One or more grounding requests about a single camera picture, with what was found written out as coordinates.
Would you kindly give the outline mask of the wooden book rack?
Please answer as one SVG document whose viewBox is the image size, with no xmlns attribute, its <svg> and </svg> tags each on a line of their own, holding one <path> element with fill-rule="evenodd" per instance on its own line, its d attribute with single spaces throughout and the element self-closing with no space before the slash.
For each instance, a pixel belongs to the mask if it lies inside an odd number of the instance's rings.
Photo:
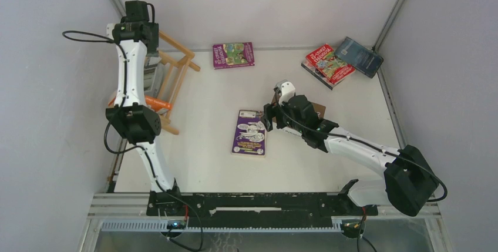
<svg viewBox="0 0 498 252">
<path fill-rule="evenodd" d="M 178 130 L 170 126 L 170 111 L 159 115 L 139 102 L 144 94 L 144 65 L 152 57 L 159 57 L 167 71 L 156 99 L 171 103 L 176 101 L 179 88 L 189 68 L 200 71 L 192 60 L 193 51 L 159 30 L 158 56 L 147 56 L 147 48 L 141 41 L 124 40 L 124 22 L 110 23 L 106 28 L 109 43 L 117 46 L 119 77 L 115 104 L 105 110 L 109 124 L 132 143 L 152 142 L 162 130 L 174 135 Z"/>
</svg>

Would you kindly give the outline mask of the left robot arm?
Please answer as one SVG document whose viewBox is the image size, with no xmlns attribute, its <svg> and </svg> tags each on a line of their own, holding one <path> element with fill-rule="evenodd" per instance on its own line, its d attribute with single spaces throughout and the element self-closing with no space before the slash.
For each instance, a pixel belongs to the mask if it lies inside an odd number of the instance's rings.
<svg viewBox="0 0 498 252">
<path fill-rule="evenodd" d="M 159 114 L 146 105 L 144 95 L 144 63 L 147 57 L 157 55 L 159 45 L 155 8 L 151 3 L 134 0 L 125 3 L 125 11 L 120 22 L 108 24 L 105 36 L 74 30 L 62 35 L 71 41 L 78 41 L 74 35 L 85 35 L 85 42 L 116 46 L 118 86 L 113 106 L 105 110 L 108 123 L 104 134 L 114 128 L 131 150 L 138 152 L 149 175 L 151 194 L 161 199 L 164 211 L 175 215 L 182 211 L 184 200 L 159 145 Z"/>
</svg>

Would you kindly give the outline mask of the grey ianra book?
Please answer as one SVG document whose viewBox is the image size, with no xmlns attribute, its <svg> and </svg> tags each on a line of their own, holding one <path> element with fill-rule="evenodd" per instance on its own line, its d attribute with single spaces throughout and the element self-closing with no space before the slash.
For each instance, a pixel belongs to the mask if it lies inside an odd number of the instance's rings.
<svg viewBox="0 0 498 252">
<path fill-rule="evenodd" d="M 144 94 L 158 97 L 166 70 L 159 57 L 152 57 L 144 65 Z"/>
</svg>

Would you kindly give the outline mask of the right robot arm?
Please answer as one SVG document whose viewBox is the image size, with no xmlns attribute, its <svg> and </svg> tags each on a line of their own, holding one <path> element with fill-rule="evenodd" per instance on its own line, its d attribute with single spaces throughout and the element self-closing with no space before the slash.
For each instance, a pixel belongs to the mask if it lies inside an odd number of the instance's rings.
<svg viewBox="0 0 498 252">
<path fill-rule="evenodd" d="M 415 217 L 426 203 L 443 201 L 449 195 L 447 185 L 417 147 L 386 147 L 353 135 L 339 124 L 320 118 L 304 95 L 283 102 L 275 95 L 264 105 L 261 121 L 268 132 L 292 129 L 309 147 L 348 158 L 378 176 L 370 181 L 352 179 L 343 187 L 339 206 L 346 214 L 355 214 L 362 207 L 391 205 Z"/>
</svg>

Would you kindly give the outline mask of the brown white Decorate book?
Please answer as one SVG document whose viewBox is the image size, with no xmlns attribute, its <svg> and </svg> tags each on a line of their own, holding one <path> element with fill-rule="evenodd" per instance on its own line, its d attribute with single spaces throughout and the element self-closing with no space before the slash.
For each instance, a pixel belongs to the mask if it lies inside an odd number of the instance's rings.
<svg viewBox="0 0 498 252">
<path fill-rule="evenodd" d="M 280 105 L 285 112 L 282 114 L 277 106 L 276 96 L 272 99 L 275 116 L 272 118 L 273 128 L 281 129 L 292 135 L 301 137 L 308 129 L 316 130 L 323 118 L 325 107 L 310 102 L 305 95 L 295 95 L 288 102 Z"/>
</svg>

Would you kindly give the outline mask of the orange Treehouse book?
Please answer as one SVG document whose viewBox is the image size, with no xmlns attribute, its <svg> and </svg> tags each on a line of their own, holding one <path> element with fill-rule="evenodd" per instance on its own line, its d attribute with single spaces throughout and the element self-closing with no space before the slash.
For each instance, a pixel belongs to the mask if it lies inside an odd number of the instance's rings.
<svg viewBox="0 0 498 252">
<path fill-rule="evenodd" d="M 108 107 L 113 107 L 115 104 L 119 102 L 115 102 L 117 91 L 114 91 L 109 97 Z M 139 102 L 141 105 L 147 106 L 149 109 L 153 110 L 159 115 L 163 115 L 167 113 L 172 105 L 169 102 L 162 101 L 160 99 L 153 98 L 151 96 L 143 96 L 143 100 Z"/>
</svg>

